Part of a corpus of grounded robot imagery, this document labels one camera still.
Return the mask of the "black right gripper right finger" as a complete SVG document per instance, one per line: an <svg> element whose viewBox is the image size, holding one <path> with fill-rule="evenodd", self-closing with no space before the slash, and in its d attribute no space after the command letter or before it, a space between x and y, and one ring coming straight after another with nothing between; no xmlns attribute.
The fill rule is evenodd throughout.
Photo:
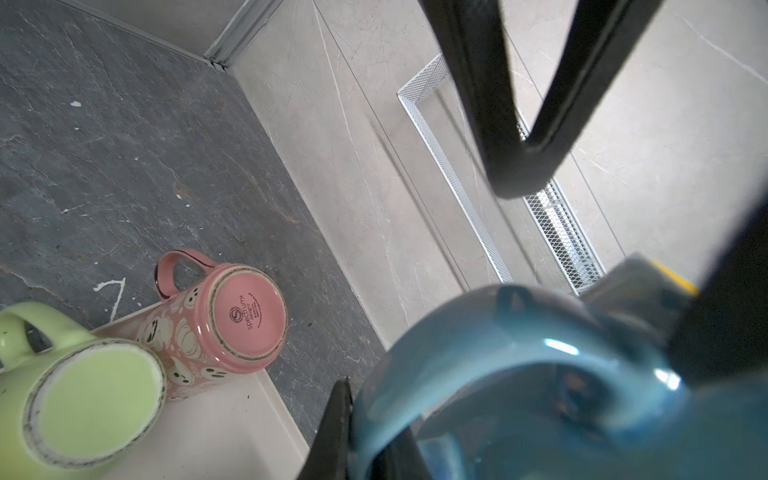
<svg viewBox="0 0 768 480"><path fill-rule="evenodd" d="M734 237L667 346L672 369L691 385L767 368L767 198Z"/></svg>

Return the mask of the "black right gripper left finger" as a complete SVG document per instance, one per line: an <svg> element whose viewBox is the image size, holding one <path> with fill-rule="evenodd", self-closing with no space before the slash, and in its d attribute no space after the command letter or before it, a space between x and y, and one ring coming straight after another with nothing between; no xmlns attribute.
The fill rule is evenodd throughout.
<svg viewBox="0 0 768 480"><path fill-rule="evenodd" d="M298 479L350 479L347 454L351 438L353 400L348 378L331 391L314 443ZM431 479L410 428L403 430L377 457L370 479Z"/></svg>

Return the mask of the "blue butterfly mug yellow inside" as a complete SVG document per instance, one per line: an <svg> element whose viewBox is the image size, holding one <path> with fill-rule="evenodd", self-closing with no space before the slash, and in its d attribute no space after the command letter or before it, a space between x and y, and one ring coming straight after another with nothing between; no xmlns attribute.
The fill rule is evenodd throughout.
<svg viewBox="0 0 768 480"><path fill-rule="evenodd" d="M350 478L415 420L435 479L765 478L767 368L691 386L669 364L702 291L633 255L577 298L517 284L455 298L365 382Z"/></svg>

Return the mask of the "pink ghost pattern mug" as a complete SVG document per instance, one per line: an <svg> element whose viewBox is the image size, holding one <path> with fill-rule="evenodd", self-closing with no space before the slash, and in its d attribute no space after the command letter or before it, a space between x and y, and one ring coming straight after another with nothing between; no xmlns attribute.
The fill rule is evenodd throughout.
<svg viewBox="0 0 768 480"><path fill-rule="evenodd" d="M155 287L161 305L134 337L165 367L170 401L262 370L284 347L285 300L255 267L177 249L158 260Z"/></svg>

